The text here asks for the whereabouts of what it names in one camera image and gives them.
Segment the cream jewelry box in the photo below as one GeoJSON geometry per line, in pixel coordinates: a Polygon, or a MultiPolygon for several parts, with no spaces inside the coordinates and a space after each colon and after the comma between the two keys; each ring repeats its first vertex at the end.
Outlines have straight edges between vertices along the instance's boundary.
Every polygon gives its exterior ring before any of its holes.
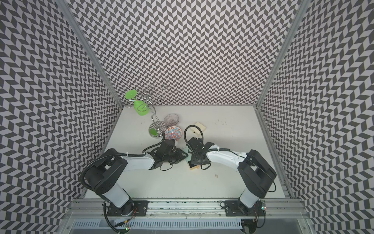
{"type": "Polygon", "coordinates": [[[202,132],[206,130],[206,127],[200,122],[196,122],[194,125],[196,125],[202,132]]]}

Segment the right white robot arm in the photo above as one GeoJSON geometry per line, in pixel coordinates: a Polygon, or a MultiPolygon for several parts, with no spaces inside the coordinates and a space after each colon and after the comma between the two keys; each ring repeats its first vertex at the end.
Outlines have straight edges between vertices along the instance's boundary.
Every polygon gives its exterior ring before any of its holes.
{"type": "Polygon", "coordinates": [[[207,142],[195,137],[187,142],[191,152],[192,163],[196,165],[208,165],[212,163],[222,164],[239,172],[246,188],[239,198],[239,204],[246,208],[255,206],[259,199],[265,198],[275,185],[277,173],[265,158],[256,150],[250,152],[235,152],[229,148],[207,142]]]}

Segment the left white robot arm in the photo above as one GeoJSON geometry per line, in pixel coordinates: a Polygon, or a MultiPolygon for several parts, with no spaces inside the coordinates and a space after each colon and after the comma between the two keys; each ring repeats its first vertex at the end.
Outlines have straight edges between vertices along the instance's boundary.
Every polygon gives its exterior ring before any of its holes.
{"type": "Polygon", "coordinates": [[[188,156],[188,153],[175,146],[173,139],[162,139],[145,148],[141,154],[120,153],[112,148],[89,163],[81,172],[79,180],[85,188],[122,209],[131,204],[131,197],[118,183],[123,172],[155,170],[164,163],[173,166],[188,156]]]}

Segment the floral patterned ceramic bowl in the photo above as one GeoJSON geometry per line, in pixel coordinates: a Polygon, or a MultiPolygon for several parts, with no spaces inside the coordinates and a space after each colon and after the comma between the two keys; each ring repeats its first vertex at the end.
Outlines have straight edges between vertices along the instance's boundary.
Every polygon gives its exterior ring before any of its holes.
{"type": "Polygon", "coordinates": [[[178,141],[183,136],[183,131],[178,126],[171,126],[165,131],[165,139],[178,141]]]}

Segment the clear ribbed glass bowl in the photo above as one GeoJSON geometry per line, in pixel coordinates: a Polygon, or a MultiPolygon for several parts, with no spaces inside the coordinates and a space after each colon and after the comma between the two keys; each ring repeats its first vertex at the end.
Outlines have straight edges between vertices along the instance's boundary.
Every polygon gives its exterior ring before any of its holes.
{"type": "Polygon", "coordinates": [[[164,124],[167,127],[176,126],[180,121],[180,118],[177,114],[168,114],[164,118],[164,124]]]}

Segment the green leaf lower ornament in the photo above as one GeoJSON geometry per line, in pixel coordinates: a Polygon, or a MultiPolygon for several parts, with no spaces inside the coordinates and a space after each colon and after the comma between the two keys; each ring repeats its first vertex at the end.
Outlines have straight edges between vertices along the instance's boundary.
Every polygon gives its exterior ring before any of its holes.
{"type": "Polygon", "coordinates": [[[148,105],[142,100],[134,101],[134,108],[138,115],[145,116],[149,113],[148,105]]]}

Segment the green leaf ornament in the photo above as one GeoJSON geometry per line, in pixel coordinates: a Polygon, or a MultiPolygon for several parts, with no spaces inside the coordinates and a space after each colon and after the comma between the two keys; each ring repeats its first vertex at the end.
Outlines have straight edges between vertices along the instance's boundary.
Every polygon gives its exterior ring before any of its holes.
{"type": "Polygon", "coordinates": [[[134,108],[138,115],[145,116],[149,113],[148,105],[142,100],[134,101],[134,108]]]}
{"type": "Polygon", "coordinates": [[[132,89],[132,90],[129,90],[125,93],[125,99],[126,100],[135,100],[136,98],[136,95],[137,95],[137,91],[132,89]]]}

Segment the green leaf upper ornament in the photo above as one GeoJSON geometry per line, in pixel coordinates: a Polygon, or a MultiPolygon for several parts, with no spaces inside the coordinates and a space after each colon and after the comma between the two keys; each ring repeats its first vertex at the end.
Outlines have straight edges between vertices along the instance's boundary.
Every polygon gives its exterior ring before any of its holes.
{"type": "Polygon", "coordinates": [[[137,91],[132,89],[132,90],[129,90],[125,93],[125,99],[126,100],[135,100],[136,98],[136,95],[137,95],[137,91]]]}

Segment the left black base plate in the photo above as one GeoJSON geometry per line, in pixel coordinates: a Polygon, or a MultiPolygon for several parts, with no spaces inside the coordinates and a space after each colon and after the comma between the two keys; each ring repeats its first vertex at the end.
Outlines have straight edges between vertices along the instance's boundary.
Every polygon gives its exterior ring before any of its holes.
{"type": "Polygon", "coordinates": [[[149,201],[147,200],[130,200],[121,208],[110,203],[107,208],[107,216],[112,217],[139,217],[146,216],[149,201]]]}

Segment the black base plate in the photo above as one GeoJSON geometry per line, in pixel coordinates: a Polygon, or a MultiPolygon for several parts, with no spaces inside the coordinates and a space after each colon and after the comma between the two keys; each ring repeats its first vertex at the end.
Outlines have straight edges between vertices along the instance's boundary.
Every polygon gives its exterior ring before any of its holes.
{"type": "Polygon", "coordinates": [[[130,200],[121,208],[110,203],[107,208],[107,216],[112,217],[139,217],[146,216],[149,201],[147,200],[130,200]]]}
{"type": "Polygon", "coordinates": [[[239,200],[225,200],[221,207],[225,210],[226,216],[262,217],[266,214],[265,207],[261,200],[256,201],[256,203],[249,208],[239,200]]]}

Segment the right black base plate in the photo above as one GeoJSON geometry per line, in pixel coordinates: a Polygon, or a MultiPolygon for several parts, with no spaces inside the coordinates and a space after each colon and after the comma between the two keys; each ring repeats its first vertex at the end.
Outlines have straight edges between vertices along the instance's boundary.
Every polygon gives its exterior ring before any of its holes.
{"type": "Polygon", "coordinates": [[[221,207],[225,210],[226,216],[262,217],[266,214],[265,207],[261,200],[256,201],[256,203],[249,208],[239,200],[225,200],[221,207]]]}

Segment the aluminium front rail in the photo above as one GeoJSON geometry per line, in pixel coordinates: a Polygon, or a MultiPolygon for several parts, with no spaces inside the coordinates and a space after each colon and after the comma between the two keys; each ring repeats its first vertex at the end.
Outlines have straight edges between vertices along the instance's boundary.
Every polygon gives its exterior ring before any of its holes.
{"type": "MultiPolygon", "coordinates": [[[[255,218],[252,216],[226,216],[222,209],[224,199],[146,199],[149,201],[146,216],[136,218],[255,218]]],[[[301,219],[309,215],[299,199],[261,199],[265,217],[301,219]]]]}

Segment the aluminium corner post left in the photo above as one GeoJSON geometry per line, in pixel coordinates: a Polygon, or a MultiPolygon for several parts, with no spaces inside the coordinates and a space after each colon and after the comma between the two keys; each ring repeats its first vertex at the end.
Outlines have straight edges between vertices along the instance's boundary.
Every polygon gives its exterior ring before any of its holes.
{"type": "Polygon", "coordinates": [[[58,8],[61,10],[62,14],[64,15],[65,19],[67,20],[68,24],[74,31],[74,34],[78,38],[78,41],[82,45],[83,49],[85,50],[87,56],[91,60],[93,66],[95,67],[96,71],[100,75],[101,79],[103,80],[104,84],[106,85],[107,89],[111,93],[112,97],[114,98],[115,102],[123,108],[123,103],[117,94],[116,90],[114,89],[110,79],[108,78],[106,72],[104,71],[100,61],[98,60],[94,50],[92,49],[91,45],[89,44],[86,36],[84,35],[83,31],[81,30],[79,24],[77,23],[73,13],[71,12],[68,4],[66,1],[63,0],[56,0],[55,3],[57,4],[58,8]]]}

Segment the aluminium corner post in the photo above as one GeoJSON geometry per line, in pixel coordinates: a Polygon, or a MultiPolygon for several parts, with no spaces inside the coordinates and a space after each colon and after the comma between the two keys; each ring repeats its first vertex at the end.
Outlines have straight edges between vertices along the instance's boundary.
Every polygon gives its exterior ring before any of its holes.
{"type": "Polygon", "coordinates": [[[289,28],[289,30],[287,31],[287,34],[285,36],[285,40],[279,50],[279,53],[276,57],[276,60],[275,60],[275,63],[270,71],[270,74],[268,76],[268,78],[266,79],[266,82],[265,82],[265,85],[260,93],[260,96],[258,98],[258,101],[256,103],[256,108],[257,109],[260,109],[262,103],[264,102],[265,98],[266,98],[266,95],[268,94],[268,91],[274,81],[274,78],[286,56],[286,53],[298,31],[298,28],[300,26],[300,24],[302,23],[303,21],[303,18],[304,18],[304,15],[306,14],[308,8],[309,8],[309,5],[310,5],[311,1],[309,0],[302,0],[301,1],[301,4],[295,14],[295,18],[292,20],[292,23],[291,23],[291,26],[289,28]]]}
{"type": "Polygon", "coordinates": [[[86,36],[84,35],[83,31],[81,30],[79,24],[77,23],[73,13],[71,12],[68,4],[66,1],[63,0],[56,0],[55,3],[57,4],[58,8],[61,10],[62,14],[64,15],[65,19],[67,20],[68,24],[74,31],[74,34],[78,38],[78,41],[82,45],[83,49],[85,50],[87,56],[91,60],[93,66],[95,67],[96,71],[100,75],[101,79],[103,80],[104,84],[106,85],[107,89],[111,93],[112,97],[114,98],[115,102],[123,108],[123,103],[117,94],[116,90],[114,89],[110,79],[108,78],[106,72],[104,71],[100,61],[98,60],[94,50],[92,49],[91,45],[89,44],[86,36]]]}

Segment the aluminium corner post right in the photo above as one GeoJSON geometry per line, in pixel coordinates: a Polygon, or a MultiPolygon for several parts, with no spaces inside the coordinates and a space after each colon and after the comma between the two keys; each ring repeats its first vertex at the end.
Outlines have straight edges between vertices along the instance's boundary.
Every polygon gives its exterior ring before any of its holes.
{"type": "Polygon", "coordinates": [[[304,15],[306,14],[308,8],[309,8],[309,5],[310,5],[311,1],[309,0],[302,0],[301,1],[301,4],[295,14],[295,18],[292,20],[292,23],[291,23],[291,26],[289,28],[289,30],[287,31],[287,34],[285,36],[285,40],[279,50],[279,53],[276,57],[276,60],[275,60],[275,63],[270,71],[270,74],[268,76],[268,78],[266,79],[266,82],[265,82],[265,85],[260,93],[260,96],[258,98],[258,101],[256,103],[256,108],[257,109],[260,109],[262,103],[264,102],[265,98],[266,98],[266,95],[268,94],[268,91],[274,81],[274,78],[286,56],[286,53],[298,31],[298,28],[300,26],[300,24],[302,23],[303,21],[303,18],[304,18],[304,15]]]}

